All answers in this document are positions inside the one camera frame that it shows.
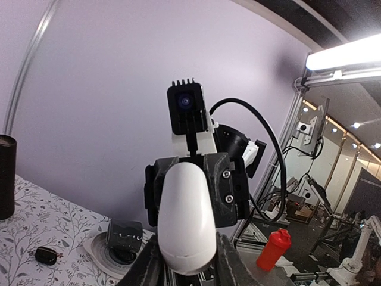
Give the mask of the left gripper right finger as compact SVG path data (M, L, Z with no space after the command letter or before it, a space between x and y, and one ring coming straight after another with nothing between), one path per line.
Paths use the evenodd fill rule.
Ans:
M229 238L216 233L214 257L214 285L261 285L245 266Z

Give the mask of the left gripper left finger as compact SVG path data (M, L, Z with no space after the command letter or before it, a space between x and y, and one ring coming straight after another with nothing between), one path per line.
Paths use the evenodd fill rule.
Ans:
M153 235L144 246L140 255L133 263L117 286L128 285L164 285L165 266L160 253L158 236Z

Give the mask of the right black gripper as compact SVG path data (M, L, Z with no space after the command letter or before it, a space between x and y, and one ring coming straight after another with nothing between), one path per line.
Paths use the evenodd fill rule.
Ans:
M165 174L175 164L184 162L197 165L205 174L216 228L233 226L248 218L250 193L244 161L220 152L160 158L145 168L144 197L150 226L158 223Z

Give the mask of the white oval earbud case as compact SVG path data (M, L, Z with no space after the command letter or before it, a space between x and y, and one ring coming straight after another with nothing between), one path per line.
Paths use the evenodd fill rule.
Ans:
M165 175L158 212L158 245L167 266L191 276L205 270L216 253L216 227L204 172L181 162Z

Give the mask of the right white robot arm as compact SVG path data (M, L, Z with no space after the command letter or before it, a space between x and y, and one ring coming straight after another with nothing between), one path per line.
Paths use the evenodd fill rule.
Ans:
M145 169L145 208L150 226L157 226L165 174L176 163L193 163L205 174L216 228L233 226L249 217L248 179L253 178L266 143L250 141L227 125L215 130L217 153L160 158Z

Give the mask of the black small earbud case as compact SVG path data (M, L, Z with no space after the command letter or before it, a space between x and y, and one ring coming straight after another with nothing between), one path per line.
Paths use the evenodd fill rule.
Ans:
M38 247L35 251L35 259L39 263L52 266L57 262L57 252L48 247Z

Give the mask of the white ribbed plate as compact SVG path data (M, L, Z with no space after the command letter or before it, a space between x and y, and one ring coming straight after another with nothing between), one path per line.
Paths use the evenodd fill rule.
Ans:
M142 249L151 237L151 233L148 231L143 232L142 245L137 254L132 256L133 260L131 263L123 262L118 259L111 250L106 245L106 232L101 232L87 239L83 243L83 248L90 255L94 264L100 268L101 271L105 272L107 275L115 278L122 279L126 273L133 266L138 255L141 254Z

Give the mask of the dark grey mug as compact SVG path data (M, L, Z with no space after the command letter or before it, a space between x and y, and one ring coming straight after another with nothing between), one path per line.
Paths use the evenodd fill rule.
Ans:
M111 219L106 234L108 248L137 253L142 245L143 226L136 221Z

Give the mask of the orange bottle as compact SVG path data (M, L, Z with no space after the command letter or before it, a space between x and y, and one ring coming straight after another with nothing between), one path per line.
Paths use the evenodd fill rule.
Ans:
M257 259L257 266L270 271L291 246L291 235L287 229L279 228L270 234L266 245Z

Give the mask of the floral patterned table mat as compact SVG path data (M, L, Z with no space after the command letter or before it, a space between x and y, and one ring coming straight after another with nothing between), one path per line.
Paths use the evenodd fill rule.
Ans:
M83 248L109 221L16 176L15 212L1 221L1 285L116 285ZM56 264L37 262L38 247L55 250Z

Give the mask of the black vase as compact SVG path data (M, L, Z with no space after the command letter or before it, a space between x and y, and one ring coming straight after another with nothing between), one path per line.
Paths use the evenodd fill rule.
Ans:
M1 220L8 219L15 210L15 169L17 141L1 135Z

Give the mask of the right aluminium frame post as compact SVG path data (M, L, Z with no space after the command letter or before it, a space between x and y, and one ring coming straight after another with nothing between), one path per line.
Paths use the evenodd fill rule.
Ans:
M5 112L2 133L6 135L11 135L13 132L18 103L21 97L21 93L23 91L23 86L28 75L30 66L32 65L38 47L58 7L60 6L60 3L61 1L59 0L53 0L49 2L45 12L39 20L39 23L37 25L36 30L33 33L31 40L29 40L27 49L24 53L23 59L20 64L20 68L15 77L13 88L11 90L10 98L8 101L8 107Z

